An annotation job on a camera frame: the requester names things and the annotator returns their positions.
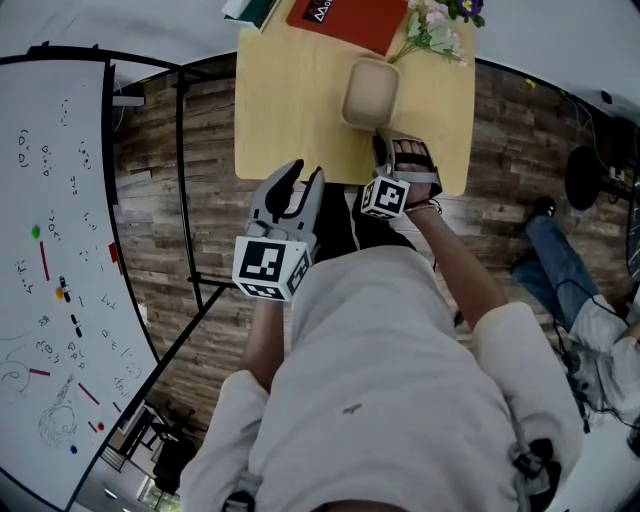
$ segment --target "white t-shirt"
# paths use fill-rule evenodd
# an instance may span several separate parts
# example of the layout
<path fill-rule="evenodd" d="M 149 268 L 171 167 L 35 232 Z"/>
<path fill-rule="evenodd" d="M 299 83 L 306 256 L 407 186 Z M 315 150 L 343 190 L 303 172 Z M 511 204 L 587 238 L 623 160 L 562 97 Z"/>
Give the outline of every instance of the white t-shirt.
<path fill-rule="evenodd" d="M 527 442 L 551 439 L 562 480 L 578 458 L 578 410 L 531 309 L 485 315 L 472 353 L 427 261 L 408 248 L 315 265 L 295 297 L 292 339 L 270 396 L 247 371 L 224 383 L 182 473 L 185 512 L 222 510 L 244 471 L 261 478 L 259 512 L 339 500 L 518 510 L 513 421 Z"/>
<path fill-rule="evenodd" d="M 604 297 L 596 295 L 580 308 L 569 338 L 586 349 L 576 377 L 587 385 L 588 401 L 601 409 L 610 405 L 633 422 L 640 413 L 640 345 L 632 336 L 620 338 L 626 327 Z"/>

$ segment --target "floor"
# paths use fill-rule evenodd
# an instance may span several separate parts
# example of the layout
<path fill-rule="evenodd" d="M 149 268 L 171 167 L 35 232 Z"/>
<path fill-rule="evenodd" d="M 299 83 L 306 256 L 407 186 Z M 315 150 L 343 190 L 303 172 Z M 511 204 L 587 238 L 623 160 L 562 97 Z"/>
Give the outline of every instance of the floor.
<path fill-rule="evenodd" d="M 233 58 L 205 66 L 229 76 Z M 149 333 L 162 356 L 196 313 L 182 235 L 175 168 L 173 76 L 146 83 L 147 104 L 125 113 L 117 131 L 119 205 L 115 208 L 126 267 L 138 302 L 148 307 Z M 230 279 L 234 239 L 243 233 L 257 182 L 234 174 L 234 78 L 193 86 L 186 96 L 184 148 L 189 215 L 200 272 Z M 627 205 L 602 195 L 581 213 L 567 203 L 564 166 L 570 152 L 592 144 L 579 128 L 576 110 L 558 92 L 484 65 L 476 68 L 473 145 L 465 195 L 441 197 L 443 216 L 504 286 L 511 300 L 531 304 L 553 338 L 551 318 L 509 275 L 526 248 L 522 222 L 534 200 L 558 201 L 558 220 L 583 257 L 602 293 L 622 307 L 632 282 L 625 265 Z M 150 169 L 152 177 L 141 171 Z M 419 233 L 405 218 L 396 228 L 431 258 Z M 441 289 L 450 304 L 455 304 Z M 204 288 L 205 299 L 213 289 Z M 220 385 L 235 370 L 251 321 L 252 301 L 227 290 L 196 328 L 154 386 L 159 407 L 193 408 L 206 428 Z M 470 333 L 458 328 L 461 340 Z"/>

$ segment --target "purple flower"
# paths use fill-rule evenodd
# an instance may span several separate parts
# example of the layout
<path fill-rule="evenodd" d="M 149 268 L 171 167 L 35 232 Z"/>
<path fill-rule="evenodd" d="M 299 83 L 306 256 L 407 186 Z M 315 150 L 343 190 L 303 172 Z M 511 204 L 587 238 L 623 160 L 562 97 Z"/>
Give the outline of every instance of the purple flower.
<path fill-rule="evenodd" d="M 458 0 L 458 10 L 465 18 L 480 14 L 484 0 Z"/>

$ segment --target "red book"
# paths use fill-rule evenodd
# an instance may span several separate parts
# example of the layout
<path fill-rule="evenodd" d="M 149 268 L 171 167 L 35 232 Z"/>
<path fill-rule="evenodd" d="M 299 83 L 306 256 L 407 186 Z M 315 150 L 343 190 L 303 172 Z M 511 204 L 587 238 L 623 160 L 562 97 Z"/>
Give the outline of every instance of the red book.
<path fill-rule="evenodd" d="M 405 0 L 296 0 L 287 23 L 386 55 Z"/>

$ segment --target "book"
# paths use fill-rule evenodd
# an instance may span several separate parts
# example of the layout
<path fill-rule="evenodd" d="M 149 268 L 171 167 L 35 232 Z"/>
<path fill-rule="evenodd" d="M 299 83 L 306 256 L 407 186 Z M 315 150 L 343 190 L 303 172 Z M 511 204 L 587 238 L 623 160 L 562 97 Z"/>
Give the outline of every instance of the book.
<path fill-rule="evenodd" d="M 386 55 L 405 0 L 296 0 L 287 23 Z"/>
<path fill-rule="evenodd" d="M 280 0 L 228 0 L 222 8 L 224 19 L 263 30 Z"/>

